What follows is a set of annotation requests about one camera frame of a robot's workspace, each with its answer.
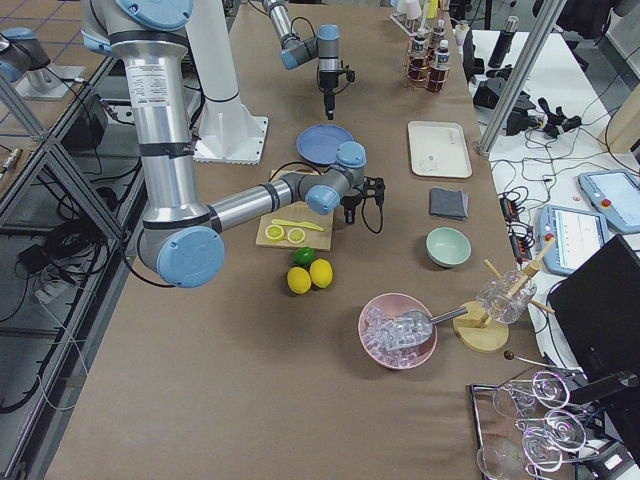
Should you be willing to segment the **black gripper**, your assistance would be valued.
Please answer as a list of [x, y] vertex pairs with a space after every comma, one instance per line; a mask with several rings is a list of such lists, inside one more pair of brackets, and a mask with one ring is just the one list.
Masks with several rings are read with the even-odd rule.
[[364, 200], [365, 193], [361, 189], [350, 190], [342, 199], [341, 206], [344, 209], [344, 219], [347, 225], [355, 223], [355, 212], [357, 206]]
[[[342, 76], [345, 77], [347, 84], [343, 87], [340, 87], [339, 80]], [[335, 113], [335, 95], [344, 91], [349, 84], [353, 83], [356, 80], [356, 72], [350, 69], [342, 69], [337, 71], [319, 71], [317, 80], [318, 88], [323, 93], [326, 118], [328, 120], [333, 120]]]

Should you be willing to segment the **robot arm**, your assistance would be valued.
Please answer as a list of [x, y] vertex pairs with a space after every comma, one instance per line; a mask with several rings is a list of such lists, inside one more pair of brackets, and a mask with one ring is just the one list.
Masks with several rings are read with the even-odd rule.
[[297, 201], [327, 215], [365, 179], [364, 148], [340, 146], [322, 173], [285, 174], [202, 203], [195, 161], [256, 163], [267, 121], [242, 104], [218, 1], [86, 1], [85, 45], [125, 67], [149, 205], [140, 256], [171, 286], [210, 281], [223, 231]]
[[336, 96], [356, 78], [355, 71], [344, 64], [339, 53], [339, 26], [322, 24], [318, 31], [311, 29], [311, 36], [302, 38], [294, 28], [294, 22], [302, 17], [290, 18], [285, 1], [262, 1], [261, 4], [279, 38], [284, 67], [292, 70], [311, 60], [317, 61], [316, 85], [323, 95], [325, 116], [333, 120]]

